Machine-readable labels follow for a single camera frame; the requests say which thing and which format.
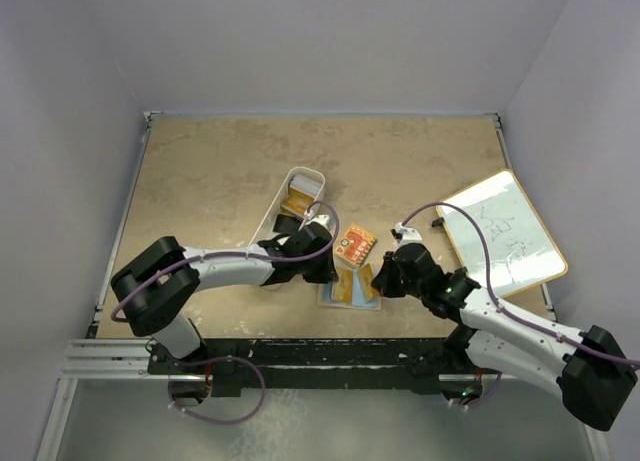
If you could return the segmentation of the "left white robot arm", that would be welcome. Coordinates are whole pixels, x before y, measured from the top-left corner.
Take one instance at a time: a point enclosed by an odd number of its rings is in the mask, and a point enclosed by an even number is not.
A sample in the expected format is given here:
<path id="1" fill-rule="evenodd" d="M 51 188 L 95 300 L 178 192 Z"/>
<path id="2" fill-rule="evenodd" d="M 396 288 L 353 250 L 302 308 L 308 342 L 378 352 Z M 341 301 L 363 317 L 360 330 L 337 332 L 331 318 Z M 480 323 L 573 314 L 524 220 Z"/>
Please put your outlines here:
<path id="1" fill-rule="evenodd" d="M 292 235 L 280 234 L 245 249 L 187 248 L 173 236 L 159 238 L 111 279 L 118 300 L 112 320 L 129 325 L 137 337 L 150 337 L 184 373 L 202 368 L 204 342 L 181 315 L 200 291 L 236 286 L 272 286 L 300 276 L 310 284 L 337 279 L 329 228 L 316 218 Z"/>

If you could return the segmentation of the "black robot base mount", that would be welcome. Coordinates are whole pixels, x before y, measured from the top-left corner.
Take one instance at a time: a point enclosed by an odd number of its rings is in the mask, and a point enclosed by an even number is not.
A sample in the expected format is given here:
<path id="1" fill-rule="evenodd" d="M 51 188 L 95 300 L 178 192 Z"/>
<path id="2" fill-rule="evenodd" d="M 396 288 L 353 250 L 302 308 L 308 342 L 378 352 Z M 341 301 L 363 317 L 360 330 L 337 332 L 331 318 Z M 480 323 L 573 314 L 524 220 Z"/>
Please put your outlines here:
<path id="1" fill-rule="evenodd" d="M 148 342 L 148 371 L 165 375 L 171 393 L 202 400 L 247 389 L 401 390 L 419 395 L 481 392 L 490 369 L 474 365 L 463 344 L 446 337 L 208 338 L 182 360 Z"/>

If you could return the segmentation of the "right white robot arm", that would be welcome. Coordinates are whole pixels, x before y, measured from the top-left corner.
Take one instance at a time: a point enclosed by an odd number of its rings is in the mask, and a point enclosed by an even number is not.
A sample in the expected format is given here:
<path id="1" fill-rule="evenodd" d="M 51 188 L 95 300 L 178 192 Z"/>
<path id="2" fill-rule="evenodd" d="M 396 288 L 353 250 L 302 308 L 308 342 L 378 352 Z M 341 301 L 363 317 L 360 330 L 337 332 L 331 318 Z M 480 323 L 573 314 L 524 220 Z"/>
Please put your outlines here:
<path id="1" fill-rule="evenodd" d="M 557 397 L 593 429 L 613 427 L 638 382 L 609 331 L 572 328 L 499 299 L 465 269 L 443 271 L 421 244 L 386 253 L 372 285 L 387 298 L 416 298 L 433 315 L 456 323 L 460 338 L 444 350 L 452 370 L 475 365 L 516 377 Z"/>

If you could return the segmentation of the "white oblong plastic tray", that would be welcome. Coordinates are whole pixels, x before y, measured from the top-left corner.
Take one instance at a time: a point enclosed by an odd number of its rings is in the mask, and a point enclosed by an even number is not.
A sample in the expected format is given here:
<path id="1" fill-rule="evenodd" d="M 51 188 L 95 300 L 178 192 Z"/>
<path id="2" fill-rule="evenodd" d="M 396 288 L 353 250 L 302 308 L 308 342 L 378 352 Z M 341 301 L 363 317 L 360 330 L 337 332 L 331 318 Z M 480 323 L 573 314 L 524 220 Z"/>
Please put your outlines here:
<path id="1" fill-rule="evenodd" d="M 290 180 L 297 173 L 322 183 L 322 188 L 315 198 L 289 189 Z M 257 244 L 259 241 L 270 240 L 277 235 L 293 234 L 300 227 L 309 206 L 314 201 L 324 198 L 325 185 L 326 178 L 319 171 L 303 166 L 290 169 L 250 243 Z"/>

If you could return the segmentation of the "gold credit card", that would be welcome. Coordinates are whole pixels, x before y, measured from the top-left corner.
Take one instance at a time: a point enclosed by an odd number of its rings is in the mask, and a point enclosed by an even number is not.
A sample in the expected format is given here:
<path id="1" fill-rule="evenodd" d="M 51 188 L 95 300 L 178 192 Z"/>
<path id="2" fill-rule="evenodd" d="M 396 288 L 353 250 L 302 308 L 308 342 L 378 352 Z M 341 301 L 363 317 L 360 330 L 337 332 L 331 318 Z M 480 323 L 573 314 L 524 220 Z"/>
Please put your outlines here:
<path id="1" fill-rule="evenodd" d="M 373 286 L 375 278 L 374 271 L 370 264 L 366 264 L 357 271 L 358 283 L 362 293 L 363 300 L 366 303 L 377 300 L 380 296 L 379 291 Z"/>
<path id="2" fill-rule="evenodd" d="M 332 282 L 331 300 L 350 304 L 353 296 L 353 272 L 349 269 L 337 268 L 337 280 Z"/>

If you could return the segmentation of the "white credit card stack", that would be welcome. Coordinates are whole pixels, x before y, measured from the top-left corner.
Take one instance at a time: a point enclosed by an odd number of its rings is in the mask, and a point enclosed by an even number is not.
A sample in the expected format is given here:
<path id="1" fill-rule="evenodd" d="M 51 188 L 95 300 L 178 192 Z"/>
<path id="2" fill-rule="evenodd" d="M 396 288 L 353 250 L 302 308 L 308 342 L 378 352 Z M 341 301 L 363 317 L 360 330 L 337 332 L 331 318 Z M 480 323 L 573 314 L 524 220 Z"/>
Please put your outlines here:
<path id="1" fill-rule="evenodd" d="M 322 188 L 322 183 L 308 176 L 297 173 L 295 174 L 289 183 L 289 189 L 302 193 L 311 198 L 315 198 Z"/>

